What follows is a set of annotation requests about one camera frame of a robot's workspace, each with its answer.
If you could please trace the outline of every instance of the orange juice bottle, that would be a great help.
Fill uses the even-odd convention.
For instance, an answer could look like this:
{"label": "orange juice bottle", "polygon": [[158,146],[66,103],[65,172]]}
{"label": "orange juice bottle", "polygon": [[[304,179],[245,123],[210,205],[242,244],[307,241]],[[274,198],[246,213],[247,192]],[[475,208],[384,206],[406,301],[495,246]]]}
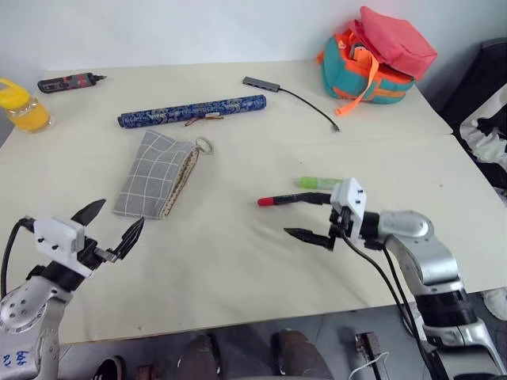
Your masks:
{"label": "orange juice bottle", "polygon": [[6,110],[7,118],[24,131],[39,131],[51,123],[48,111],[35,97],[5,78],[0,78],[0,107]]}

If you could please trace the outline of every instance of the yellow bottle cap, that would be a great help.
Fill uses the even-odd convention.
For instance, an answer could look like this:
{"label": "yellow bottle cap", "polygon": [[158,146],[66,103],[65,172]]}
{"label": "yellow bottle cap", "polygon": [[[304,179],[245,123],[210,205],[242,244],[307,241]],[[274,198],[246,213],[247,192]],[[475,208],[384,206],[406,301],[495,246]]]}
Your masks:
{"label": "yellow bottle cap", "polygon": [[0,107],[16,109],[23,107],[29,102],[29,92],[20,85],[12,83],[5,78],[0,78],[0,83],[7,86],[5,89],[0,89]]}

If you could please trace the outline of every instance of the gray plaid pouch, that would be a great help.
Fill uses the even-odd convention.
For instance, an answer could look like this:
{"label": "gray plaid pouch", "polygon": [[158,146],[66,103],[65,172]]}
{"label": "gray plaid pouch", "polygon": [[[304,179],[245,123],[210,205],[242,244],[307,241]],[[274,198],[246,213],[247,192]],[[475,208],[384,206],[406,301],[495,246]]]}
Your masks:
{"label": "gray plaid pouch", "polygon": [[113,212],[150,219],[166,217],[198,157],[193,142],[147,131]]}

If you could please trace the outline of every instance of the green marker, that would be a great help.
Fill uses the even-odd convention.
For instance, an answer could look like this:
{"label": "green marker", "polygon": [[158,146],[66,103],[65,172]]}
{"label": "green marker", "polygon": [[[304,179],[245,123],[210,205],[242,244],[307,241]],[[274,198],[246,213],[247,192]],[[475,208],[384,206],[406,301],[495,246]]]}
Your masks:
{"label": "green marker", "polygon": [[335,184],[343,182],[342,179],[333,178],[316,178],[316,177],[301,177],[299,179],[299,186],[301,188],[318,188],[320,190],[333,190]]}

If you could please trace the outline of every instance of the white wall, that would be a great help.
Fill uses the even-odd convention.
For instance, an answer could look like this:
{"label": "white wall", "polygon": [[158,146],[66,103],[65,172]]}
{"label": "white wall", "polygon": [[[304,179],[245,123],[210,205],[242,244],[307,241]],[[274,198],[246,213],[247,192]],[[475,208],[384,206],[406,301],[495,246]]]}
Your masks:
{"label": "white wall", "polygon": [[438,50],[419,87],[438,105],[507,0],[0,0],[0,76],[43,69],[309,59],[360,5],[410,20]]}

